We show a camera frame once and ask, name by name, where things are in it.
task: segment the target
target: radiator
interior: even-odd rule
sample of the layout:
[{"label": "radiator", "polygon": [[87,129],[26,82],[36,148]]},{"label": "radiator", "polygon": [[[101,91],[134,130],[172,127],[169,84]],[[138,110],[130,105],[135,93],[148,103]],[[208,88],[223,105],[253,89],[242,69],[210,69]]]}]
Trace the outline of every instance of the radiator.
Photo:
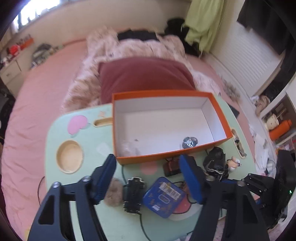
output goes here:
[{"label": "radiator", "polygon": [[227,68],[248,96],[264,90],[280,69],[278,55],[252,29],[236,22],[243,0],[228,0],[211,53]]}]

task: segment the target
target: cushion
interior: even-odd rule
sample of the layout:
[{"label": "cushion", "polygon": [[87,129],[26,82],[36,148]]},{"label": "cushion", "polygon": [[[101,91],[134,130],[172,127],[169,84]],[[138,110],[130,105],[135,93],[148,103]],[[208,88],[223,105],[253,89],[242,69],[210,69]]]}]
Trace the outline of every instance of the cushion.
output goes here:
[{"label": "cushion", "polygon": [[141,90],[195,90],[186,66],[174,60],[132,57],[99,64],[101,103],[113,93]]}]

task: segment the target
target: white cabinet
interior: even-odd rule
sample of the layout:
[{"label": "white cabinet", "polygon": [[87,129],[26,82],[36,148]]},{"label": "white cabinet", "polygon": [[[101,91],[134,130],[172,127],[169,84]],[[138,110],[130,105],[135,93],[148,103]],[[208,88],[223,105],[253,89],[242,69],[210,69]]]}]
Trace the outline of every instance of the white cabinet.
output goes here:
[{"label": "white cabinet", "polygon": [[24,49],[15,59],[7,66],[1,69],[0,77],[9,91],[16,98],[19,90],[24,83],[25,73],[29,71],[32,62],[32,53],[35,50],[35,45],[32,44]]},{"label": "white cabinet", "polygon": [[14,60],[9,64],[7,68],[4,69],[4,71],[1,71],[0,77],[3,83],[6,85],[9,81],[14,79],[20,73],[21,73],[21,70],[17,62]]}]

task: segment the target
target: orange water bottle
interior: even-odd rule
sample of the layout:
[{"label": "orange water bottle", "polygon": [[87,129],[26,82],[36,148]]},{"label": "orange water bottle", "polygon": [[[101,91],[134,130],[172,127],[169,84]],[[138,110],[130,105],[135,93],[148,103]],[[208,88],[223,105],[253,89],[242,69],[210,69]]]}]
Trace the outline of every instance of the orange water bottle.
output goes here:
[{"label": "orange water bottle", "polygon": [[272,141],[275,141],[281,135],[285,134],[288,130],[290,130],[291,125],[292,125],[291,120],[284,120],[277,128],[269,132],[270,139]]}]

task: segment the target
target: mint green lap desk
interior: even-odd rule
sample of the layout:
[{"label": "mint green lap desk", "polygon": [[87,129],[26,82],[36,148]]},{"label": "mint green lap desk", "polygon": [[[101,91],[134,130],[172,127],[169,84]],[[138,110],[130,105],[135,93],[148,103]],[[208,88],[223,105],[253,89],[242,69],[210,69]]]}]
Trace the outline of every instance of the mint green lap desk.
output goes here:
[{"label": "mint green lap desk", "polygon": [[[230,179],[240,180],[248,173],[256,173],[254,161],[243,132],[228,104],[218,96],[216,96],[216,99],[224,112],[230,128],[235,129],[247,154],[246,158],[241,159],[232,139],[219,146],[226,153],[226,159],[235,156],[241,160],[242,166],[229,173]],[[56,181],[64,185],[77,182],[83,176],[90,175],[96,167],[103,164],[109,153],[113,153],[112,125],[94,126],[95,120],[104,120],[110,117],[112,117],[112,104],[107,104],[65,114],[52,124],[48,132],[45,152],[47,189]],[[80,168],[72,174],[62,172],[57,164],[57,151],[60,145],[67,140],[70,143],[71,141],[77,142],[83,155]],[[202,167],[206,152],[201,151],[193,154],[193,156],[197,165]],[[124,176],[126,179],[132,176],[141,177],[149,188],[158,177],[164,176],[162,165],[165,162],[165,160],[159,160],[153,163],[125,165],[123,168]],[[122,180],[121,171],[122,166],[118,164],[114,177]],[[183,176],[178,174],[168,179],[172,182],[183,181]],[[70,208],[76,240],[82,241],[75,202],[71,202]],[[171,215],[170,219],[163,219],[145,206],[142,206],[141,213],[144,229],[152,241],[175,240],[193,230],[201,208],[201,205],[193,204],[189,212]],[[125,213],[122,205],[115,208],[108,207],[104,201],[95,206],[95,209],[108,240],[146,240],[141,230],[139,215]]]}]

